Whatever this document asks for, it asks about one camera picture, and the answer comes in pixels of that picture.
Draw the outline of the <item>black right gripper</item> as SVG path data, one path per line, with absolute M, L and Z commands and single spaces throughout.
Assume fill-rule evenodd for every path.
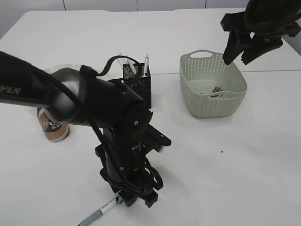
M 229 32 L 223 60 L 230 65 L 241 53 L 248 65 L 260 56 L 283 45 L 282 36 L 295 37 L 301 27 L 296 22 L 301 13 L 227 13 L 221 20 L 222 29 Z

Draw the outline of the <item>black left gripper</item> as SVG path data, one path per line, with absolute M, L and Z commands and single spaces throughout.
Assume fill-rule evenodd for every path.
M 142 195 L 140 198 L 148 208 L 158 201 L 155 190 L 163 188 L 163 180 L 146 155 L 163 149 L 163 141 L 110 141 L 108 147 L 95 148 L 103 165 L 100 175 L 114 192 L 123 191 L 119 195 L 127 207 L 137 201 L 136 195 Z

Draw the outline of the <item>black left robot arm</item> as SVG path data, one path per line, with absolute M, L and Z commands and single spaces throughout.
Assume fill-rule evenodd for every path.
M 102 80 L 112 62 L 100 73 L 85 65 L 47 73 L 1 52 L 0 101 L 44 109 L 54 122 L 90 126 L 100 141 L 95 154 L 103 179 L 127 206 L 142 199 L 151 207 L 163 181 L 146 156 L 170 140 L 151 126 L 147 102 L 122 79 Z

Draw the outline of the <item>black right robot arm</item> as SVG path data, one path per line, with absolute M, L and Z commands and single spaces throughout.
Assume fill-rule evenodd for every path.
M 231 64 L 241 56 L 247 65 L 283 45 L 282 38 L 296 37 L 301 32 L 299 0 L 251 0 L 244 11 L 226 13 L 221 20 L 228 42 L 222 58 Z

